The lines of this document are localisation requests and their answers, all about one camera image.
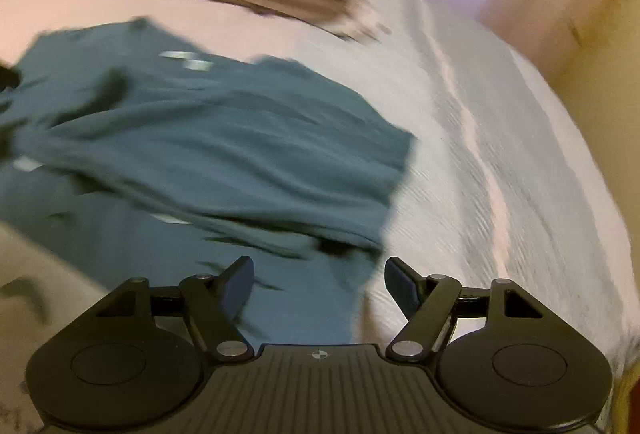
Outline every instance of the mattress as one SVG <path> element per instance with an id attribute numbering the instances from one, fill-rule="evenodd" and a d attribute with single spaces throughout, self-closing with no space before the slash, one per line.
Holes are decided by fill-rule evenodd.
<path id="1" fill-rule="evenodd" d="M 389 31 L 361 44 L 205 0 L 0 0 L 0 60 L 16 62 L 41 32 L 139 16 L 209 53 L 297 60 L 417 138 L 384 255 L 466 286 L 513 279 L 622 371 L 636 356 L 640 325 L 628 237 L 558 98 L 525 58 L 473 21 L 425 0 L 373 1 Z M 16 432 L 30 432 L 39 419 L 20 391 L 30 354 L 108 288 L 7 224 L 0 249 L 0 286 L 18 279 L 30 295 L 0 299 L 0 403 L 6 417 L 20 417 Z M 384 345 L 404 323 L 380 264 L 363 289 L 353 341 Z M 478 325 L 461 323 L 458 334 L 465 327 Z M 0 432 L 7 428 L 0 421 Z"/>

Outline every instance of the beige surface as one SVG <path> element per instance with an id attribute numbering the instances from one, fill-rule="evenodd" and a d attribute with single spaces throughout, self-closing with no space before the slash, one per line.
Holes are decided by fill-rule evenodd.
<path id="1" fill-rule="evenodd" d="M 554 87 L 622 211 L 640 283 L 640 0 L 615 0 Z"/>

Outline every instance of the wall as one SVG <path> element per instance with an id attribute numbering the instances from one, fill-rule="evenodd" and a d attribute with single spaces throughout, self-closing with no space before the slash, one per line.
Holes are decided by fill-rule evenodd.
<path id="1" fill-rule="evenodd" d="M 552 85 L 625 218 L 640 283 L 640 0 L 613 0 L 598 27 Z"/>

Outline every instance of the green fabric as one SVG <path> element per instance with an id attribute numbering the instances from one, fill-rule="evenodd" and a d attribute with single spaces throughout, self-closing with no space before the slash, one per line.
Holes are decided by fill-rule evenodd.
<path id="1" fill-rule="evenodd" d="M 349 341 L 408 133 L 298 63 L 206 55 L 145 20 L 40 37 L 18 69 L 0 131 L 46 167 L 2 166 L 1 218 L 107 286 L 251 255 L 254 343 Z"/>

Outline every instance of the dark object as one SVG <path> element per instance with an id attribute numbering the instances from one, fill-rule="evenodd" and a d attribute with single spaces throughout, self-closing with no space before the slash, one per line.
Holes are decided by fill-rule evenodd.
<path id="1" fill-rule="evenodd" d="M 17 88 L 20 84 L 20 74 L 15 69 L 3 66 L 0 63 L 0 90 Z"/>
<path id="2" fill-rule="evenodd" d="M 386 358 L 366 344 L 254 354 L 231 322 L 249 257 L 178 287 L 129 279 L 31 357 L 27 388 L 50 434 L 596 432 L 609 364 L 517 284 L 463 288 L 397 257 L 385 282 L 409 319 Z M 183 317 L 193 346 L 154 316 Z M 449 344 L 478 316 L 483 329 Z"/>

